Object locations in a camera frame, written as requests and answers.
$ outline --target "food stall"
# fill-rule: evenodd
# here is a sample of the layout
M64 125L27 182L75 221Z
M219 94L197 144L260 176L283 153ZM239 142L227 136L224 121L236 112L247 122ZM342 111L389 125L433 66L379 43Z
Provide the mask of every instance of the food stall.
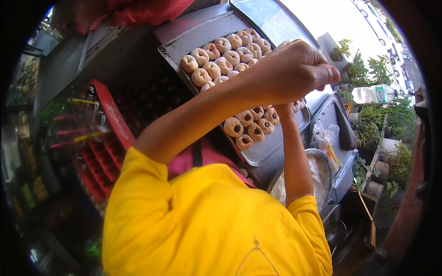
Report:
M15 102L26 103L28 109L11 114L2 125L2 188L20 230L32 237L29 251L40 271L49 270L50 259L75 275L99 271L99 235L125 152L147 125L200 93L180 65L183 56L246 29L256 30L271 49L300 38L321 51L304 25L277 0L230 0L159 27L103 28L105 32L66 36L41 64L35 65L34 58L23 62L17 80L28 85L29 100ZM35 86L32 74L39 66ZM19 87L23 85L14 84L14 91L23 95ZM302 101L305 106L296 112L296 120L306 150L315 147L318 120L324 128L345 129L338 119L341 114L348 122L342 100L330 85ZM223 125L207 137L256 187L271 192L284 165L279 124L245 150ZM355 153L344 149L339 138L331 147L341 164L328 170L323 221L338 218L331 214L339 212L337 206L353 182ZM43 223L38 231L31 230L39 221Z

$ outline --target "person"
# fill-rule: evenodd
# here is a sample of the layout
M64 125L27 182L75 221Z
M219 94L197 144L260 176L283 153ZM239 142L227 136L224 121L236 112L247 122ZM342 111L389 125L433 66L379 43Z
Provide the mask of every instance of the person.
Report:
M302 40L165 114L126 154L107 207L106 275L331 275L293 102L339 81ZM273 104L283 130L286 206L222 163L168 181L167 164L225 119Z

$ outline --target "metal bowl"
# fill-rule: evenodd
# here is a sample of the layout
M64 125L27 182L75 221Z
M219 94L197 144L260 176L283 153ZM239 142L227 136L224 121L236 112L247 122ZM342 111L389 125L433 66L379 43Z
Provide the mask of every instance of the metal bowl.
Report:
M328 198L330 197L330 191L332 190L333 187L333 169L332 169L332 164L330 162L330 160L328 159L327 155L321 151L318 150L317 148L308 148L305 150L306 155L310 155L313 154L315 156L317 156L319 158L319 160L323 161L324 164L324 168L325 168L325 183L324 183L324 188L326 191L328 191L327 193L327 197L325 197L322 202L317 202L318 204L318 212L321 212L322 209L324 208L326 202L328 201ZM281 174L284 172L284 167L282 167L281 169L278 170L278 172L275 174L275 176L272 178L272 181L270 182L269 188L267 189L268 193L271 193L276 181L279 179L279 177L281 176Z

